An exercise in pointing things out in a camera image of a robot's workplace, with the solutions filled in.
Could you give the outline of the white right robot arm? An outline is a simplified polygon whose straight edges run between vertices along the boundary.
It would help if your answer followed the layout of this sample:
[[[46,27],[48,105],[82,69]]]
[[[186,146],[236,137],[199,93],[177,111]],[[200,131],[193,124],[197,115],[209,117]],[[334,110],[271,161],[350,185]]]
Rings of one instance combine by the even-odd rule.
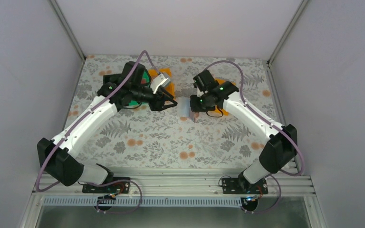
[[[284,126],[270,119],[244,98],[236,85],[230,81],[220,84],[209,70],[194,76],[193,86],[197,89],[197,94],[190,97],[193,112],[222,108],[264,140],[259,158],[238,175],[238,185],[243,191],[249,192],[259,180],[277,173],[295,158],[297,130],[293,125]]]

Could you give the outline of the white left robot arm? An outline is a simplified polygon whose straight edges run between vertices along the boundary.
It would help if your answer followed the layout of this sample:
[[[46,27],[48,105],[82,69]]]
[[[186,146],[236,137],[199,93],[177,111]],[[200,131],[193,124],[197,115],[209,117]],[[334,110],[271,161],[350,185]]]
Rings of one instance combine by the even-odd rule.
[[[52,139],[37,143],[41,169],[64,186],[76,182],[101,185],[111,182],[113,173],[100,164],[84,165],[76,160],[86,141],[120,110],[135,101],[148,104],[152,111],[177,106],[167,91],[171,82],[170,70],[155,72],[153,76],[142,64],[129,61],[120,74],[107,74],[93,101],[80,116]]]

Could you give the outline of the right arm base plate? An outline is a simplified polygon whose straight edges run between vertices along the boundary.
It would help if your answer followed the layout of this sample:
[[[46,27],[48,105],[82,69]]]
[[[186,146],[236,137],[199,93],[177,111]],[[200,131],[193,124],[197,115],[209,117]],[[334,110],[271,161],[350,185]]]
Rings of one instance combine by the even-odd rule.
[[[265,179],[261,179],[255,184],[241,184],[239,178],[222,177],[219,181],[223,194],[240,195],[240,194],[268,194],[268,185]]]

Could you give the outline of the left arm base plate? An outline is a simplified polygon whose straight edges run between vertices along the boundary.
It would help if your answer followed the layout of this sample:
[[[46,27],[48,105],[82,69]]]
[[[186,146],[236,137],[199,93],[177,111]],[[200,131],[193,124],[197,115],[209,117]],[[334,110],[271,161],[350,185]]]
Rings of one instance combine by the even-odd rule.
[[[82,184],[82,193],[87,194],[127,194],[130,188],[130,177],[113,177],[111,185],[97,187],[89,184]]]

